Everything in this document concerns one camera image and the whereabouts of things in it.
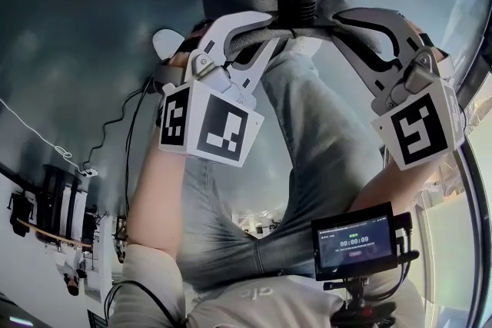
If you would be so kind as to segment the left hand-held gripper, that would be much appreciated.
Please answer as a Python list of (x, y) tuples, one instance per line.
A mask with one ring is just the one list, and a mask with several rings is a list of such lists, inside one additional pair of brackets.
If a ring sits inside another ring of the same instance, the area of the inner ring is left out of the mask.
[(277, 47), (263, 42), (244, 68), (238, 60), (227, 68), (234, 36), (268, 26), (269, 13), (246, 11), (215, 20), (191, 53), (186, 68), (163, 61), (166, 82), (158, 146), (162, 151), (242, 167), (264, 117), (254, 109), (252, 92)]

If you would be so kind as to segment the grey pad with black square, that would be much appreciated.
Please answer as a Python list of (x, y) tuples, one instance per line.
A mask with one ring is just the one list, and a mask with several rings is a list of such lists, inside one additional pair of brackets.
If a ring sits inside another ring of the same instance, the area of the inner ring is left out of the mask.
[[(206, 19), (217, 19), (223, 15), (246, 11), (272, 13), (278, 9), (277, 0), (202, 0), (202, 2)], [(319, 0), (316, 12), (319, 16), (331, 20), (334, 14), (353, 6), (352, 0)], [(226, 44), (225, 54), (232, 55), (272, 38), (299, 37), (319, 38), (326, 41), (331, 39), (327, 28), (274, 28), (270, 25), (234, 35)]]

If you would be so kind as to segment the person's left forearm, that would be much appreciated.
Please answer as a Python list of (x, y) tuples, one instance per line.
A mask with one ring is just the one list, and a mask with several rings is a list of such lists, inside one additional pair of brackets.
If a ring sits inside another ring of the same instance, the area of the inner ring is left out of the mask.
[(131, 200), (128, 238), (132, 244), (176, 258), (182, 237), (181, 191), (186, 158), (153, 142)]

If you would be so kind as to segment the person's right forearm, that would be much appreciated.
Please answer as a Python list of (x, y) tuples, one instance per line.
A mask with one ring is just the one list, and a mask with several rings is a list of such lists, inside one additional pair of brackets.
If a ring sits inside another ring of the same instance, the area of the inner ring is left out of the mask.
[(350, 212), (367, 209), (387, 202), (391, 203), (394, 215), (407, 211), (417, 192), (438, 169), (442, 158), (421, 164), (407, 170), (401, 170), (392, 161), (365, 187), (362, 188)]

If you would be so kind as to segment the person's right hand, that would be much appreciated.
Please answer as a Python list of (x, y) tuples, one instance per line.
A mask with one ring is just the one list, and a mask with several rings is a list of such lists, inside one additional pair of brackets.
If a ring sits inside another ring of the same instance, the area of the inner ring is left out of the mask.
[[(406, 23), (411, 27), (411, 29), (416, 33), (418, 34), (419, 36), (422, 36), (425, 34), (425, 32), (419, 28), (418, 26), (416, 26), (412, 21), (408, 20), (408, 19), (405, 19)], [(442, 51), (440, 48), (437, 48), (433, 45), (430, 45), (430, 44), (427, 44), (427, 47), (429, 47), (431, 49), (431, 51), (433, 52), (434, 54), (434, 57), (435, 57), (435, 60), (437, 63), (443, 61), (444, 59), (448, 58), (449, 57), (449, 54), (446, 53), (445, 51)]]

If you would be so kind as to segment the person's left hand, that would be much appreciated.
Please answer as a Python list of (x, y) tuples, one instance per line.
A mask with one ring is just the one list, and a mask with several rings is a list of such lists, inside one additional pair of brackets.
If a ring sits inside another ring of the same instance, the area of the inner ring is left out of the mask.
[(175, 68), (186, 68), (190, 52), (176, 52), (168, 61), (168, 66)]

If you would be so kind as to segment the person's white right shoe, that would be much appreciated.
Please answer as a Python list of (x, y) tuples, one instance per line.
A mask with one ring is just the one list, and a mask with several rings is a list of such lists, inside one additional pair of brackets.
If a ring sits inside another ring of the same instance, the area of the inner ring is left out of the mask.
[(284, 47), (285, 51), (291, 51), (312, 58), (321, 48), (323, 41), (319, 38), (298, 37), (289, 39)]

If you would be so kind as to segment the person's white shoe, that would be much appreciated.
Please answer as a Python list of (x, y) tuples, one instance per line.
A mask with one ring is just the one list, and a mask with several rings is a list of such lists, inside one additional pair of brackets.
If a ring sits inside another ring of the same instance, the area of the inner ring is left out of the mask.
[(284, 47), (285, 51), (291, 51), (312, 58), (321, 48), (323, 41), (319, 38), (298, 37), (289, 39)]
[(160, 29), (152, 36), (152, 44), (161, 60), (172, 57), (185, 40), (184, 36), (171, 29)]

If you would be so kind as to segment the person's white left shoe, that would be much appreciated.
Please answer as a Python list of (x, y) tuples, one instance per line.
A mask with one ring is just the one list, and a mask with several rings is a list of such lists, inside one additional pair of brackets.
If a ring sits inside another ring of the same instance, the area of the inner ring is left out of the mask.
[(185, 40), (184, 36), (171, 29), (160, 29), (152, 36), (152, 44), (161, 60), (172, 57)]

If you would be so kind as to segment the person's grey jeans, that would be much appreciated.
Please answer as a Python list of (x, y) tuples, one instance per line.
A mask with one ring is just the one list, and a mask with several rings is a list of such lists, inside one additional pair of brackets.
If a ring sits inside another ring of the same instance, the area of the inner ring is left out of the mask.
[(271, 234), (246, 234), (226, 211), (213, 165), (187, 159), (177, 264), (197, 291), (278, 274), (313, 277), (311, 221), (346, 212), (383, 166), (379, 147), (320, 79), (313, 57), (285, 51), (285, 45), (262, 84), (292, 163), (287, 209)]

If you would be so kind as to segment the black monitor screen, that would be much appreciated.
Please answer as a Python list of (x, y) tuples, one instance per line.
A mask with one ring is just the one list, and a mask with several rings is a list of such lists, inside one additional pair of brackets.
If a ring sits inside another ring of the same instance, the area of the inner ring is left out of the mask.
[(311, 221), (317, 281), (368, 277), (397, 267), (391, 203)]

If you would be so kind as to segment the black stool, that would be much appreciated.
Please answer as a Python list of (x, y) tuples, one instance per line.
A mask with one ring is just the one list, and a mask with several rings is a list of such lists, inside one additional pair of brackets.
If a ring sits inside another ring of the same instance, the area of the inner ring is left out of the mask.
[(42, 188), (36, 195), (37, 225), (51, 234), (81, 241), (86, 193), (81, 179), (59, 167), (44, 164)]

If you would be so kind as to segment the person's white t-shirt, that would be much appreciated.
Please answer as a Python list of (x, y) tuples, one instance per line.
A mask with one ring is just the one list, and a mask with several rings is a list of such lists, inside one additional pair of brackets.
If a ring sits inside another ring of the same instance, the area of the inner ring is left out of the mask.
[(122, 278), (109, 328), (172, 328), (166, 312), (187, 328), (331, 328), (343, 304), (317, 281), (287, 275), (222, 287), (188, 312), (175, 259), (140, 245), (127, 248)]

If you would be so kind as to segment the round wooden table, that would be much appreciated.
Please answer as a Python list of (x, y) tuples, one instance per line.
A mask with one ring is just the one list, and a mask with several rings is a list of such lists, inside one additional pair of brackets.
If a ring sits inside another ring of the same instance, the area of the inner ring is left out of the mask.
[(39, 228), (37, 228), (36, 226), (28, 223), (28, 222), (25, 222), (19, 218), (16, 219), (16, 221), (18, 223), (20, 223), (21, 225), (33, 230), (34, 232), (36, 233), (40, 233), (46, 237), (50, 237), (51, 239), (53, 240), (58, 240), (64, 244), (67, 244), (67, 245), (71, 245), (73, 247), (81, 247), (81, 248), (88, 248), (88, 249), (91, 249), (93, 248), (93, 246), (91, 244), (86, 244), (86, 243), (83, 243), (81, 241), (77, 241), (77, 240), (71, 240), (71, 239), (67, 239), (66, 237), (62, 237), (62, 236), (59, 236), (59, 235), (55, 235), (55, 234), (51, 234), (45, 230), (41, 230)]

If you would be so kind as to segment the black backpack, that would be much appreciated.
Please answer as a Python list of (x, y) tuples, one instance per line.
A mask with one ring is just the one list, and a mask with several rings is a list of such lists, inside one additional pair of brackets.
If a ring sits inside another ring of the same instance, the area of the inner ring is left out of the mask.
[(25, 237), (30, 229), (19, 221), (29, 222), (29, 219), (33, 217), (34, 203), (24, 191), (15, 192), (10, 196), (8, 209), (11, 211), (10, 224), (14, 233), (20, 237)]

